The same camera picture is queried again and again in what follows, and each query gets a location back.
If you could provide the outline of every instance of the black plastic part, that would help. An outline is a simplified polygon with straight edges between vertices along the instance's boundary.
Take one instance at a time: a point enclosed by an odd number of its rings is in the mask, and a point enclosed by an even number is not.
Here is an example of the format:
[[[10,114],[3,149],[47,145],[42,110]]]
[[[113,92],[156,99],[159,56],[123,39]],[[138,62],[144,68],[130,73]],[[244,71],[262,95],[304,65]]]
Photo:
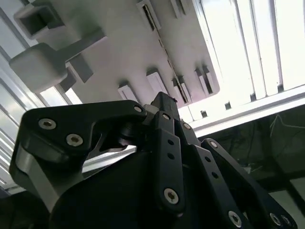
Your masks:
[[[124,143],[138,146],[136,153],[64,192],[51,211],[52,228],[297,228],[217,142],[198,141],[193,129],[180,121],[174,99],[159,93],[152,105],[159,111],[145,127],[146,112],[133,101],[44,108],[24,115],[10,173],[33,192],[31,179],[15,164],[21,148],[43,161],[42,169],[67,173],[79,171],[89,153]],[[57,127],[41,129],[41,118],[55,120]],[[84,143],[69,146],[65,137],[70,133],[82,136]],[[177,202],[169,202],[167,188],[175,191]],[[229,217],[231,211],[239,216],[240,227]],[[280,226],[270,213],[278,216]]]
[[[38,196],[29,177],[16,166],[16,155],[20,149],[49,163],[53,169],[62,172],[79,171],[88,154],[93,153],[95,156],[101,154],[103,143],[107,149],[122,147],[118,144],[120,135],[118,132],[122,126],[126,123],[142,122],[145,117],[146,111],[142,106],[131,100],[27,111],[21,120],[10,164],[10,174],[18,185]],[[39,126],[39,120],[42,118],[54,120],[56,128],[42,129]],[[69,134],[81,136],[83,144],[78,147],[67,144],[66,137]],[[105,143],[107,138],[115,141]]]
[[[156,129],[148,144],[151,144],[153,154],[155,201],[161,211],[180,217],[185,208],[180,139],[174,134],[174,120],[168,113],[158,112],[154,122]],[[166,188],[177,193],[178,203],[172,204],[166,200]]]
[[[177,101],[174,98],[169,97],[163,92],[159,92],[155,99],[152,101],[151,105],[158,107],[160,111],[172,114],[172,117],[175,120],[180,121],[178,107],[176,103]]]
[[[201,146],[212,153],[231,192],[235,193],[235,201],[241,203],[254,228],[297,228],[293,218],[239,166],[221,145],[212,139],[205,139]],[[279,218],[281,226],[271,220],[270,213]],[[287,217],[291,225],[287,225],[282,216]]]

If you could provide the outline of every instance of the cable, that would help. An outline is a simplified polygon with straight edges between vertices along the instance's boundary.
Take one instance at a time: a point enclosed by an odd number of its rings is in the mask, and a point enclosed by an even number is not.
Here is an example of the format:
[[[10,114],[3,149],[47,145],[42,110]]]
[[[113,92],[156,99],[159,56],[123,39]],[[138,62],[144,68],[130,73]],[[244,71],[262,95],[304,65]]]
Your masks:
[[[298,126],[298,125],[288,125],[288,124],[285,124],[285,123],[283,122],[282,117],[281,117],[279,114],[278,114],[277,116],[278,116],[278,118],[280,119],[280,121],[281,121],[281,123],[282,123],[283,126],[291,127],[291,128],[305,129],[305,126]]]
[[[275,127],[275,122],[276,122],[277,117],[278,117],[278,115],[275,116],[275,119],[273,120],[273,122],[272,122],[271,125],[270,125],[270,128],[272,127],[272,128],[271,128],[271,131],[270,131],[270,137],[271,137],[271,135],[272,135],[272,133],[273,133],[273,129],[274,129],[274,127]]]
[[[258,168],[253,169],[252,171],[250,171],[250,173],[253,173],[253,172],[257,171],[257,170],[261,169],[262,167],[263,167],[263,166],[259,166]]]
[[[277,115],[275,116],[274,121],[270,124],[270,128],[271,128],[270,137],[272,136],[272,133],[273,133],[273,130],[274,130],[274,127],[275,127],[275,123],[276,123],[277,118],[279,118],[279,120],[281,121],[281,123],[282,123],[283,126],[290,127],[290,128],[305,129],[305,126],[288,125],[288,124],[284,123],[282,117],[281,117],[279,114],[277,114]]]

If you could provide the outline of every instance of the screw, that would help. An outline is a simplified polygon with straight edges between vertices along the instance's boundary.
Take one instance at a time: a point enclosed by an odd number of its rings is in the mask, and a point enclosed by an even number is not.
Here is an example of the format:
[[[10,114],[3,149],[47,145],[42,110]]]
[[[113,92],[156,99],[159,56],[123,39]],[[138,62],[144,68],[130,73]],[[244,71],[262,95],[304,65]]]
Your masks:
[[[39,120],[38,125],[45,130],[52,130],[56,127],[56,122],[52,119],[42,118]]]
[[[164,197],[170,204],[177,204],[179,201],[178,194],[171,188],[164,190]]]
[[[167,114],[163,114],[163,118],[170,120],[171,118]]]
[[[188,125],[187,123],[184,123],[183,125],[184,125],[184,127],[185,127],[186,129],[188,129],[188,130],[191,129],[190,125]]]
[[[241,228],[242,227],[242,220],[240,217],[233,211],[229,211],[228,216],[230,218],[230,221],[237,227]]]
[[[216,143],[215,142],[210,142],[211,143],[211,145],[214,147],[214,148],[217,148],[217,145],[216,145]]]
[[[66,137],[66,141],[68,143],[68,145],[71,146],[80,146],[81,144],[83,144],[83,139],[81,138],[81,136],[76,135],[76,134],[70,134]]]
[[[134,109],[135,109],[137,112],[142,112],[142,108],[140,108],[139,106],[134,106]]]
[[[291,223],[289,221],[289,219],[286,216],[281,215],[281,217],[283,218],[283,220],[285,221],[285,223],[289,226],[291,226]]]
[[[281,226],[281,225],[282,225],[282,224],[281,224],[281,221],[279,220],[279,218],[278,218],[275,214],[270,213],[270,218],[272,219],[272,221],[273,221],[276,225],[278,225],[278,226]]]

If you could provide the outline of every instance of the silver screw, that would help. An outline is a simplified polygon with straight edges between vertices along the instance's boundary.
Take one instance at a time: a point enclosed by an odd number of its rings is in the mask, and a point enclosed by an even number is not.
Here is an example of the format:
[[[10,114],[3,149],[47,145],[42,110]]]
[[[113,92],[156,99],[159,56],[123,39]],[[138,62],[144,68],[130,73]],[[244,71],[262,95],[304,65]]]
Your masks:
[[[134,106],[134,109],[137,111],[137,112],[142,112],[142,108],[138,107],[138,106]]]
[[[278,218],[275,214],[270,213],[270,218],[272,219],[272,221],[273,221],[276,225],[278,225],[278,226],[281,226],[281,225],[282,225],[282,224],[281,224],[281,221],[279,220],[279,218]]]
[[[68,135],[66,137],[66,141],[67,141],[68,145],[75,146],[75,147],[83,144],[83,139],[81,138],[81,136],[76,135],[76,134]]]
[[[283,220],[285,221],[285,223],[289,226],[291,226],[291,223],[289,221],[289,219],[286,216],[281,215],[281,217],[283,218]]]
[[[229,211],[228,216],[230,218],[230,221],[237,227],[241,228],[242,227],[242,220],[240,217],[233,211]]]
[[[190,125],[188,125],[187,123],[184,123],[183,125],[184,125],[184,127],[185,127],[186,129],[188,129],[188,130],[191,129]]]
[[[163,114],[163,118],[170,120],[170,117],[167,114]]]
[[[42,118],[39,120],[38,125],[45,130],[52,130],[56,127],[56,122],[49,118]]]
[[[164,197],[170,204],[177,204],[179,201],[178,194],[171,188],[164,190]]]
[[[215,142],[210,142],[211,143],[211,145],[214,147],[214,148],[217,148],[217,145],[216,145],[216,143]]]

